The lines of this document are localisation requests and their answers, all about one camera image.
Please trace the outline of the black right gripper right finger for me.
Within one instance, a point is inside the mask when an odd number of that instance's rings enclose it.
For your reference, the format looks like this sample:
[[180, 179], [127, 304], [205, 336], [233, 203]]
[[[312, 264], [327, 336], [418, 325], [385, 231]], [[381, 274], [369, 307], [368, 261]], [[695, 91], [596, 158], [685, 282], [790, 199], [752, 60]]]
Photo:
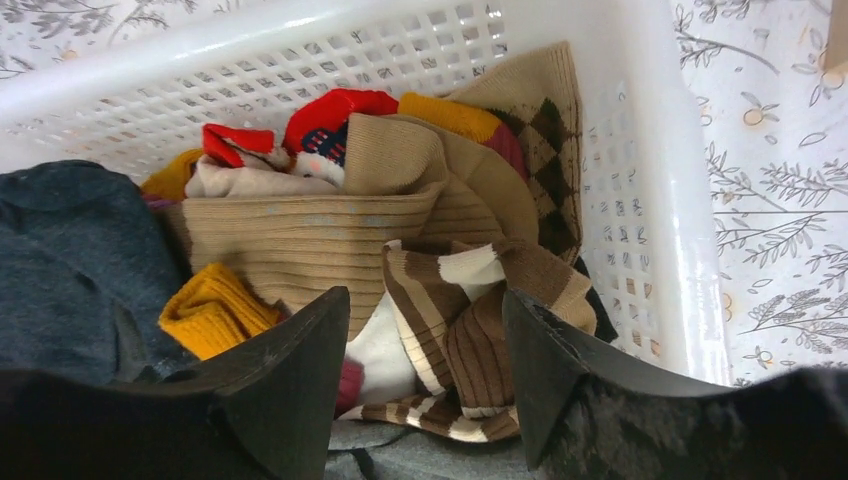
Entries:
[[726, 386], [639, 360], [566, 323], [516, 289], [503, 298], [502, 318], [527, 466], [542, 463], [554, 426], [578, 387], [601, 380], [638, 395], [691, 398]]

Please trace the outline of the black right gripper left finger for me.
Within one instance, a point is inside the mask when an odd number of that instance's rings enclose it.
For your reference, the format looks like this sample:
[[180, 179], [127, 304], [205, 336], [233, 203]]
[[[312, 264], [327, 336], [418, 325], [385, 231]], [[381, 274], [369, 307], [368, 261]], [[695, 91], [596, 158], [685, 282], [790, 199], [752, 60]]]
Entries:
[[205, 422], [169, 441], [168, 479], [320, 479], [350, 315], [332, 287], [283, 323], [168, 377], [207, 394]]

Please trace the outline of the wooden hanger rack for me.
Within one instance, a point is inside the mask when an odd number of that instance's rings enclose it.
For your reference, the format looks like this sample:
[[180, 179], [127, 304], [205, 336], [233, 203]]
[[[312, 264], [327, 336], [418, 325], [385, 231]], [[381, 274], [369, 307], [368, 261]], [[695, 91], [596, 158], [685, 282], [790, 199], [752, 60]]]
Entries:
[[832, 1], [823, 69], [826, 72], [847, 69], [847, 0]]

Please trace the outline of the grey sock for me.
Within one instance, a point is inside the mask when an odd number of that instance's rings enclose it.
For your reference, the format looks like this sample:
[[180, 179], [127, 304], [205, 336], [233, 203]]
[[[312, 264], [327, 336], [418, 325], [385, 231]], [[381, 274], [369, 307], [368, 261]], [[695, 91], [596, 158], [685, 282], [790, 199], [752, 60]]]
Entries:
[[463, 443], [379, 422], [332, 425], [326, 479], [532, 479], [518, 438]]

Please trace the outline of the brown white striped sock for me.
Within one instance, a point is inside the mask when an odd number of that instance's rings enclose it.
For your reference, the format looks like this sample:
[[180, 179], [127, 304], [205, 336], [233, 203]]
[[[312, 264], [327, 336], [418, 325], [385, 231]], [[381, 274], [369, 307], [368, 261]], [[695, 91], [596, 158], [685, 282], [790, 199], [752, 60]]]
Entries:
[[522, 240], [471, 247], [449, 240], [393, 240], [382, 251], [385, 303], [414, 370], [416, 394], [359, 399], [343, 420], [415, 427], [487, 443], [520, 433], [502, 316], [518, 289], [562, 322], [594, 334], [592, 284], [571, 263]]

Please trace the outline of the mustard yellow sock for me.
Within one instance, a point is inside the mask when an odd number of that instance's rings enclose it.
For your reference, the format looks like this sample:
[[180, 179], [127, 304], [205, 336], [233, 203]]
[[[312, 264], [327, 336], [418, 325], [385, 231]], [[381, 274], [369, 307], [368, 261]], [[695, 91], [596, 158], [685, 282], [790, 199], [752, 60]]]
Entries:
[[228, 267], [212, 263], [171, 297], [158, 325], [205, 361], [270, 330], [285, 318], [284, 313], [255, 298]]

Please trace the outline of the navy blue sock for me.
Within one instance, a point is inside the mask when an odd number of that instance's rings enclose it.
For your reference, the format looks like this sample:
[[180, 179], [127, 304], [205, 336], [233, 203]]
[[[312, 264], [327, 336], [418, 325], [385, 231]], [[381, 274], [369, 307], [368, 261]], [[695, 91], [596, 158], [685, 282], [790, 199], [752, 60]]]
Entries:
[[126, 176], [64, 160], [1, 178], [1, 364], [87, 384], [164, 378], [196, 357], [159, 326], [185, 283]]

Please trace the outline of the tan ribbed sock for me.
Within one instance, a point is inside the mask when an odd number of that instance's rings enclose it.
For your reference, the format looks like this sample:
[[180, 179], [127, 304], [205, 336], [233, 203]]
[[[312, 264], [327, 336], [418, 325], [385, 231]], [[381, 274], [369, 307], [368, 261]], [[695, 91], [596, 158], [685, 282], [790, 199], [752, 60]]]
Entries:
[[384, 294], [387, 242], [479, 246], [539, 236], [534, 198], [508, 162], [406, 115], [351, 117], [336, 195], [188, 199], [158, 216], [193, 270], [223, 263], [267, 304], [296, 312], [325, 290], [346, 287], [351, 336]]

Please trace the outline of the argyle tan sock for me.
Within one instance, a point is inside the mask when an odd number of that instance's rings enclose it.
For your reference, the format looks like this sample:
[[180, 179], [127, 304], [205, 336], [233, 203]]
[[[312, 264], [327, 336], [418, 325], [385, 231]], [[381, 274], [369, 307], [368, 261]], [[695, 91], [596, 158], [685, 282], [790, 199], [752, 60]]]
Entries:
[[570, 44], [512, 56], [447, 95], [500, 119], [517, 138], [529, 170], [539, 243], [569, 264], [582, 246], [582, 105]]

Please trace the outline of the red santa sock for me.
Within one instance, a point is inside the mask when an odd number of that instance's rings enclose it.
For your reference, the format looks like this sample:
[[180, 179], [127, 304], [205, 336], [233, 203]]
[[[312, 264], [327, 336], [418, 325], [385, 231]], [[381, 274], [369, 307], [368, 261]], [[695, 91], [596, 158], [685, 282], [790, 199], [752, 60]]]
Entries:
[[398, 101], [375, 90], [333, 89], [297, 110], [278, 137], [271, 130], [202, 127], [202, 150], [229, 168], [267, 166], [340, 187], [344, 183], [349, 117], [395, 114]]

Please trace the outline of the floral table mat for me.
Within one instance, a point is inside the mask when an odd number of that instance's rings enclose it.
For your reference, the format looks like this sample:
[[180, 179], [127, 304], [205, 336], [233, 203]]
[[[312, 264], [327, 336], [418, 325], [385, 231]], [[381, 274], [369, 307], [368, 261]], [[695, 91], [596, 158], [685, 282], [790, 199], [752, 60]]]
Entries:
[[847, 363], [847, 75], [828, 1], [5, 1], [1, 167], [141, 182], [336, 87], [442, 95], [570, 44], [584, 260], [618, 346], [745, 385]]

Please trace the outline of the white plastic laundry basket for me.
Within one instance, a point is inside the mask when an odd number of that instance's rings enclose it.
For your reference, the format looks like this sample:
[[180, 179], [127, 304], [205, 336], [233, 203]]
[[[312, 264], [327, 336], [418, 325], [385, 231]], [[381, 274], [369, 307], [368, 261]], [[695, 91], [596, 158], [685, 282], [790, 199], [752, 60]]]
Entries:
[[208, 123], [282, 134], [329, 93], [445, 97], [566, 43], [581, 256], [626, 353], [729, 384], [698, 107], [667, 1], [5, 1], [1, 167], [136, 182]]

